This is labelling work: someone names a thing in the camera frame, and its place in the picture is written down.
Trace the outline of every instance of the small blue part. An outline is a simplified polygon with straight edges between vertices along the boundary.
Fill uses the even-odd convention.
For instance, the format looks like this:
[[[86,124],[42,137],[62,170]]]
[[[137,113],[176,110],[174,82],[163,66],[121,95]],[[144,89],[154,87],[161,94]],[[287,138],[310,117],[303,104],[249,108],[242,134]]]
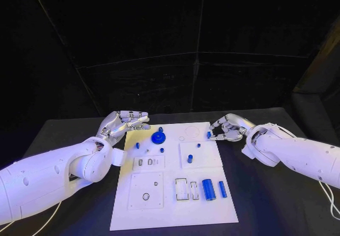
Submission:
[[[166,141],[164,133],[160,131],[154,132],[154,134],[151,136],[151,141],[154,144],[161,144]]]
[[[216,199],[215,190],[213,190],[213,182],[210,179],[205,179],[202,181],[202,184],[203,184],[206,200],[212,201]]]
[[[189,155],[187,157],[187,163],[192,163],[193,162],[193,155]]]
[[[225,184],[223,184],[223,181],[220,181],[218,184],[219,184],[219,189],[220,189],[220,193],[222,193],[222,198],[226,198],[226,192],[225,192]]]

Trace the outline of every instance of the black table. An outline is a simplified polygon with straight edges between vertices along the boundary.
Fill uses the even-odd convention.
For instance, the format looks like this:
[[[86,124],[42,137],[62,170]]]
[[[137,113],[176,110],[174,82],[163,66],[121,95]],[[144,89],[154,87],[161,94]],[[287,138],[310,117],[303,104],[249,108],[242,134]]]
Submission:
[[[148,123],[213,122],[228,113],[243,116],[255,124],[277,123],[304,137],[282,108],[158,114],[150,116]],[[81,143],[95,135],[101,121],[102,118],[48,120],[24,156]],[[125,140],[121,140],[115,147],[124,148],[124,143]],[[282,163],[272,168],[251,160],[241,153],[243,145],[243,140],[236,143],[218,142],[239,223],[109,231],[120,175],[120,168],[111,166],[104,180],[62,202],[39,235],[340,235],[340,221],[330,215],[330,203],[318,182],[291,171]],[[53,211],[55,206],[14,222],[3,233],[32,235]]]

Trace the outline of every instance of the black backdrop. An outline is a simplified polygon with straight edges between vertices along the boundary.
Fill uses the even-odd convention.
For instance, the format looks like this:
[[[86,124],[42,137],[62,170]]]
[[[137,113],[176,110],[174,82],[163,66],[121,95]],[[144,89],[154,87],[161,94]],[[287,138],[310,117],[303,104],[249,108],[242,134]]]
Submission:
[[[3,165],[52,118],[281,106],[339,14],[320,0],[40,2],[3,6]]]

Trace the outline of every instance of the white board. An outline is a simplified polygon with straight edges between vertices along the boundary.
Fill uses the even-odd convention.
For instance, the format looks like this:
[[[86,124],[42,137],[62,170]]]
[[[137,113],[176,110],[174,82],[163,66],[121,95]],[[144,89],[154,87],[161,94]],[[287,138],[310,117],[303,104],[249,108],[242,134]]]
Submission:
[[[206,137],[209,125],[207,122],[163,124],[127,133],[127,161],[120,172],[109,230],[238,222],[216,142]],[[158,127],[167,139],[156,145],[151,135]],[[202,180],[207,178],[216,194],[213,201],[205,197]],[[225,183],[228,198],[222,198],[219,181]]]

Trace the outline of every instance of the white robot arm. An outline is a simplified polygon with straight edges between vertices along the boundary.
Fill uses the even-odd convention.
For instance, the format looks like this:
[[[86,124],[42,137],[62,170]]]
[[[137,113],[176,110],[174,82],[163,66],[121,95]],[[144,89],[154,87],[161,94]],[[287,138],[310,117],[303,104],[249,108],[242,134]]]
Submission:
[[[340,148],[326,143],[297,138],[275,124],[255,125],[235,114],[225,115],[210,126],[222,125],[225,134],[212,140],[239,141],[246,136],[242,153],[274,167],[279,161],[285,166],[313,179],[340,188]]]
[[[27,157],[0,170],[0,225],[50,208],[102,180],[111,164],[124,165],[125,152],[112,146],[127,131],[150,129],[147,121],[145,112],[112,112],[95,137]]]

